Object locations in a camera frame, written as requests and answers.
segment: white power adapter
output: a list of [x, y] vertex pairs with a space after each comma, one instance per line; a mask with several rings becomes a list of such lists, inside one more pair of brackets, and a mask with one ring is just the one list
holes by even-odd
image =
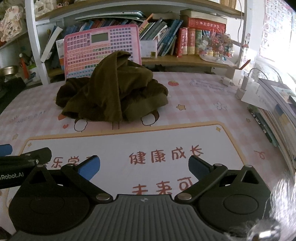
[[252, 82], [252, 78], [249, 78], [247, 76], [244, 76], [244, 79], [242, 81], [242, 86], [241, 88], [238, 88], [237, 89], [237, 92], [235, 94], [235, 97], [238, 98], [238, 99], [242, 99], [242, 97], [244, 96], [245, 92], [246, 92], [246, 87], [247, 87], [247, 84], [248, 82], [251, 81]]

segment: metal bowl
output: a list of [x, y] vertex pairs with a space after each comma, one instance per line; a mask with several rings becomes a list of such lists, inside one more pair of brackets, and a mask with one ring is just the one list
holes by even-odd
[[11, 77], [17, 73], [18, 73], [18, 66], [17, 65], [7, 66], [7, 67], [0, 69], [0, 76], [2, 76], [2, 77]]

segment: white shelf frame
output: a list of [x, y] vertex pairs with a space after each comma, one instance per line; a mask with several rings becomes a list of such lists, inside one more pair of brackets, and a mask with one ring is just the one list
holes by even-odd
[[[245, 13], [244, 16], [242, 17], [243, 21], [243, 34], [242, 34], [242, 41], [241, 43], [244, 43], [244, 38], [246, 32], [250, 32], [250, 27], [252, 24], [252, 20], [249, 21], [249, 17], [252, 18], [252, 13], [248, 8], [248, 5], [252, 6], [252, 1], [253, 0], [244, 0], [244, 9]], [[136, 1], [117, 1], [117, 2], [111, 2], [111, 3], [106, 3], [106, 4], [98, 4], [94, 6], [88, 6], [85, 8], [81, 8], [78, 10], [74, 10], [72, 12], [68, 12], [50, 19], [45, 19], [45, 20], [40, 20], [40, 21], [35, 21], [35, 13], [34, 13], [34, 3], [32, 0], [25, 0], [25, 8], [26, 8], [26, 16], [27, 16], [27, 27], [28, 27], [28, 33], [29, 33], [29, 39], [32, 47], [32, 52], [33, 56], [36, 62], [36, 66], [42, 81], [43, 85], [47, 85], [50, 83], [47, 70], [45, 67], [45, 64], [41, 62], [40, 57], [41, 57], [41, 50], [40, 50], [40, 43], [38, 39], [38, 33], [37, 33], [37, 25], [44, 25], [48, 23], [54, 23], [59, 20], [63, 20], [65, 17], [69, 17], [78, 13], [82, 12], [88, 12], [90, 10], [94, 9], [101, 9], [101, 8], [106, 8], [106, 7], [114, 7], [114, 6], [122, 6], [122, 5], [166, 5], [166, 6], [177, 6], [177, 7], [184, 7], [184, 8], [190, 8], [193, 10], [198, 10], [198, 11], [206, 11], [206, 12], [212, 12], [216, 13], [218, 15], [230, 17], [230, 18], [236, 18], [240, 19], [239, 16], [237, 15], [231, 15], [227, 14], [225, 12], [221, 12], [218, 10], [210, 9], [208, 7], [202, 7], [202, 6], [197, 6], [193, 4], [187, 4], [187, 3], [180, 3], [180, 2], [170, 2], [170, 1], [155, 1], [155, 0], [149, 0], [149, 1], [141, 1], [141, 0], [136, 0]], [[237, 41], [233, 41], [233, 43], [237, 46], [240, 46], [240, 44]], [[239, 54], [239, 59], [238, 59], [238, 64], [240, 62], [240, 59], [242, 57], [242, 50], [240, 50]]]
[[30, 44], [33, 52], [33, 57], [34, 57], [42, 84], [48, 85], [50, 83], [50, 79], [48, 77], [45, 64], [42, 63], [40, 60], [41, 49], [40, 49], [40, 43], [39, 43], [37, 27], [35, 22], [34, 1], [25, 0], [25, 8], [26, 8], [27, 28], [28, 28]]

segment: alphabet poster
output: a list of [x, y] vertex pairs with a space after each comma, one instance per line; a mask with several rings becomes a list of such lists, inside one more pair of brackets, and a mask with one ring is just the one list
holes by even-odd
[[265, 0], [261, 57], [276, 61], [283, 59], [287, 54], [290, 47], [293, 13], [293, 9], [283, 0]]

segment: printed star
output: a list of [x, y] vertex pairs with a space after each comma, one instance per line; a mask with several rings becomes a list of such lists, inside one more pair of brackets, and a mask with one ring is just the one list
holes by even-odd
[[17, 137], [18, 137], [18, 134], [15, 134], [15, 135], [12, 137], [12, 140], [17, 139]]
[[178, 104], [178, 106], [176, 106], [177, 109], [179, 110], [185, 110], [185, 105], [181, 105], [181, 104]]

